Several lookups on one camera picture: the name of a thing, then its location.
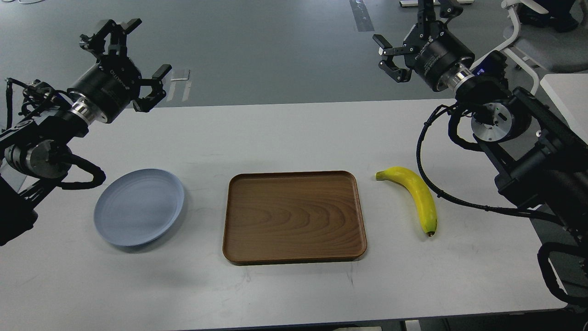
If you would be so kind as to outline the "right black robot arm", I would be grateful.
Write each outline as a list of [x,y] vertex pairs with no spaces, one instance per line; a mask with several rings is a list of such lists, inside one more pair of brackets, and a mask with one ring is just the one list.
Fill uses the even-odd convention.
[[[476,59],[449,30],[450,21],[463,7],[457,0],[442,0],[440,5],[440,13],[435,13],[432,0],[418,1],[417,21],[401,46],[373,35],[379,47],[379,67],[395,82],[408,82],[414,73],[431,90],[454,94],[454,104],[439,105],[418,135],[416,164],[425,189],[456,205],[559,225],[574,243],[542,244],[538,265],[555,298],[586,308],[586,296],[569,295],[560,287],[550,256],[577,257],[580,270],[587,274],[587,143],[537,99],[535,90],[509,88],[505,73],[508,43]],[[513,207],[459,199],[426,175],[422,145],[429,128],[444,114],[449,116],[450,140],[489,159],[498,172],[494,178],[497,191]]]

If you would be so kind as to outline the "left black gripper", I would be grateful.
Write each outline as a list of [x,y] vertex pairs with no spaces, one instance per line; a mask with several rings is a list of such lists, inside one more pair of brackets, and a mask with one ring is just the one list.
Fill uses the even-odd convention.
[[[166,97],[163,79],[172,65],[164,63],[151,78],[141,78],[141,72],[128,58],[127,36],[141,23],[139,18],[125,23],[110,19],[97,33],[80,35],[79,47],[98,60],[68,88],[68,94],[72,98],[84,97],[93,103],[100,122],[113,122],[131,101],[136,112],[149,113]],[[151,92],[140,97],[143,87],[150,87]]]

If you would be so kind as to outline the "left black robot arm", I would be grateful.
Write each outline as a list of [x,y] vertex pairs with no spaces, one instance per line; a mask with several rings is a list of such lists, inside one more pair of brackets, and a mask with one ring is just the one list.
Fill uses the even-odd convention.
[[72,153],[73,138],[86,136],[95,121],[110,124],[128,105],[147,113],[166,97],[163,79],[171,65],[144,78],[128,56],[127,37],[139,25],[138,18],[107,20],[97,33],[81,35],[80,48],[96,61],[65,91],[40,80],[6,79],[1,163],[36,182],[19,192],[1,179],[2,245],[34,227],[36,206],[55,188],[90,190],[105,182],[99,166]]

